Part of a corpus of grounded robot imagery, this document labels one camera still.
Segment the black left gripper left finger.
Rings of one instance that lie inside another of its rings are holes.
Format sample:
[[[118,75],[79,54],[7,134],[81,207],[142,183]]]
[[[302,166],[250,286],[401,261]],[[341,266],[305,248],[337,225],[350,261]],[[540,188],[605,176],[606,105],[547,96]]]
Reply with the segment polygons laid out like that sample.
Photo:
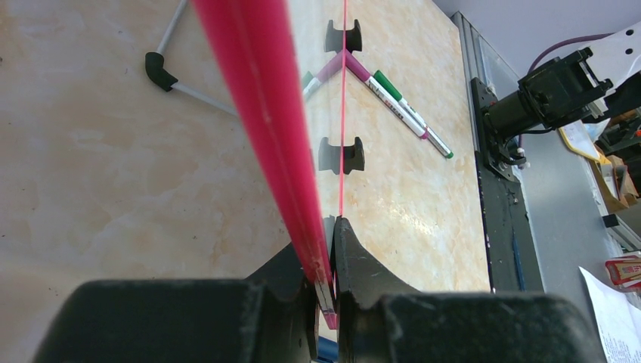
[[[244,279],[96,280],[54,317],[37,362],[309,362],[318,311],[292,246]]]

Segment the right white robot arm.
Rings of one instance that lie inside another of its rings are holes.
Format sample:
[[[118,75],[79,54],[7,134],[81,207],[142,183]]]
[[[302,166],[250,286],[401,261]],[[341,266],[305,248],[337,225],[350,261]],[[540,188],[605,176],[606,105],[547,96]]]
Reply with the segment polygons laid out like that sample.
[[[640,25],[555,57],[518,82],[512,94],[483,112],[496,144],[535,126],[558,129],[575,121],[599,123],[640,106]]]

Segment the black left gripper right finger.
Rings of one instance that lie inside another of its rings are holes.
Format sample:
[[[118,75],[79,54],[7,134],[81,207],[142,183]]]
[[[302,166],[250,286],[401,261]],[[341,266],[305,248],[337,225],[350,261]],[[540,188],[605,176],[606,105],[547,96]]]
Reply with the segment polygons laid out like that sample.
[[[341,362],[603,362],[587,319],[544,293],[425,293],[333,227]]]

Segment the pink framed whiteboard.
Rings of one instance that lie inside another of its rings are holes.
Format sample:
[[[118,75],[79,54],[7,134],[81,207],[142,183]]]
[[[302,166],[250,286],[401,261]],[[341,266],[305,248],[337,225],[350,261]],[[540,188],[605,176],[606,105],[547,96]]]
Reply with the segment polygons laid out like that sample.
[[[196,13],[330,329],[333,276],[285,1],[196,1]]]

